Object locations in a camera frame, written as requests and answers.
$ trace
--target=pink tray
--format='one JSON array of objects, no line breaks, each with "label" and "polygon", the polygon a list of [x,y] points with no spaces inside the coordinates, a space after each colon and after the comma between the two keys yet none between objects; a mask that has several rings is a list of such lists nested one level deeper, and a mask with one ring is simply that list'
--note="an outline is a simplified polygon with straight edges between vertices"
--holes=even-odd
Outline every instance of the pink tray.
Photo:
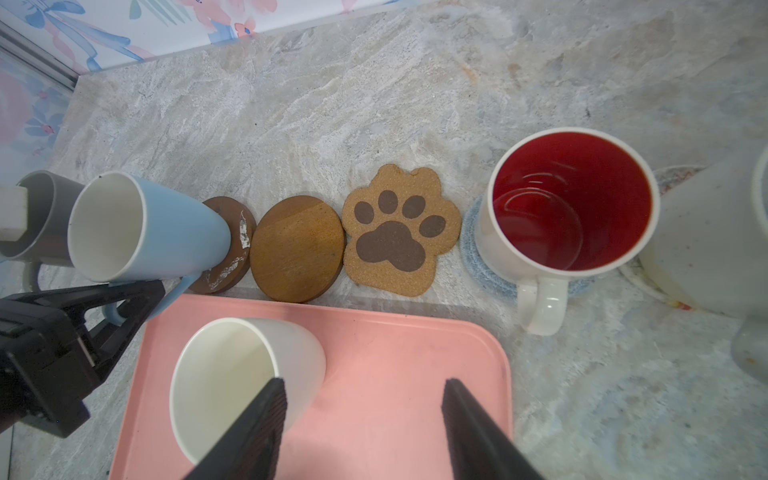
[{"label": "pink tray", "polygon": [[170,429],[170,378],[192,335],[223,316],[298,323],[325,349],[325,382],[283,435],[277,478],[452,478],[440,411],[448,378],[462,380],[511,438],[507,356],[475,324],[183,295],[147,324],[110,480],[173,480],[192,469]]}]

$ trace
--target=round wooden coaster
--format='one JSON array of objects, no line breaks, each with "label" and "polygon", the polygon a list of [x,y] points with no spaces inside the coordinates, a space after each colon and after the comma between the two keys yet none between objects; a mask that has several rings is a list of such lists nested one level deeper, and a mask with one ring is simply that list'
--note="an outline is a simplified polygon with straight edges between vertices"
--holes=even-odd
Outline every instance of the round wooden coaster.
[{"label": "round wooden coaster", "polygon": [[232,235],[230,251],[214,268],[203,272],[190,286],[195,293],[221,293],[237,285],[248,271],[250,238],[256,229],[256,219],[248,207],[229,197],[213,197],[205,200],[211,210],[221,215]]},{"label": "round wooden coaster", "polygon": [[253,279],[273,300],[308,302],[333,285],[345,243],[341,220],[328,204],[306,195],[287,198],[253,233]]}]

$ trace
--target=paw print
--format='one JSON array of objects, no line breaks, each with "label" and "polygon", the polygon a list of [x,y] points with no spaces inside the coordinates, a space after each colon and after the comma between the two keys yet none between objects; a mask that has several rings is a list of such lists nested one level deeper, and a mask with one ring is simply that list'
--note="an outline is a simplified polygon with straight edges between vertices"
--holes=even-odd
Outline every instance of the paw print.
[{"label": "paw print", "polygon": [[418,296],[432,285],[436,257],[456,243],[462,221],[433,170],[406,173],[390,164],[347,197],[342,222],[352,237],[344,254],[352,280]]}]

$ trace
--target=wall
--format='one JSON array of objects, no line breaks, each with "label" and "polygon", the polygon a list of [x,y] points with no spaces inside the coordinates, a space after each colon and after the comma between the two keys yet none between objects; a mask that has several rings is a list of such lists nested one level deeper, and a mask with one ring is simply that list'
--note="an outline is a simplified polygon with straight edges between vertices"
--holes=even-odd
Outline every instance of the wall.
[{"label": "wall", "polygon": [[424,0],[0,0],[0,22],[79,74]]},{"label": "wall", "polygon": [[0,52],[0,184],[48,166],[70,97]]}]

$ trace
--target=cork coaster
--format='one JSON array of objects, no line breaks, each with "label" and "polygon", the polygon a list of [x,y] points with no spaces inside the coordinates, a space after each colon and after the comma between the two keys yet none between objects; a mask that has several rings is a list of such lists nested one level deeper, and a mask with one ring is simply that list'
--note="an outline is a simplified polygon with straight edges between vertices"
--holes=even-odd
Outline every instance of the cork coaster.
[{"label": "cork coaster", "polygon": [[253,233],[250,268],[269,298],[303,303],[333,285],[346,238],[339,216],[319,198],[287,198],[266,212]]},{"label": "cork coaster", "polygon": [[429,289],[437,256],[453,248],[462,228],[434,170],[406,173],[394,164],[346,198],[341,218],[352,237],[344,252],[349,278],[405,296]]},{"label": "cork coaster", "polygon": [[230,228],[232,243],[224,260],[214,268],[203,272],[190,286],[195,293],[221,293],[237,285],[248,271],[250,237],[256,229],[256,219],[248,207],[229,197],[213,197],[203,205],[221,215]]}]

